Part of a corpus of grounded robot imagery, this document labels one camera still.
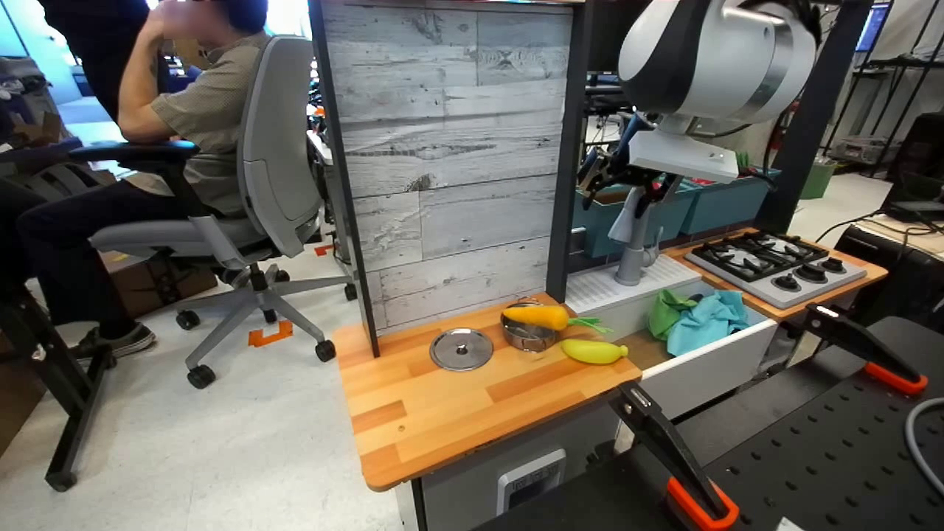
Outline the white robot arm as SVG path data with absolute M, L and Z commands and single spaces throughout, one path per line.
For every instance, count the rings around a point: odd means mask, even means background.
M 699 140 L 694 121 L 758 125 L 807 88 L 817 27 L 795 0 L 649 0 L 588 88 L 628 114 L 618 145 L 578 167 L 578 193 L 658 193 L 658 177 L 731 183 L 731 149 Z

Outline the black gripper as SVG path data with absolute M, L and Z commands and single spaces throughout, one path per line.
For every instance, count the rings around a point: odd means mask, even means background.
M 631 193 L 641 193 L 643 204 L 658 204 L 677 183 L 677 176 L 638 168 L 618 150 L 590 150 L 575 176 L 575 193 L 585 211 L 621 206 Z

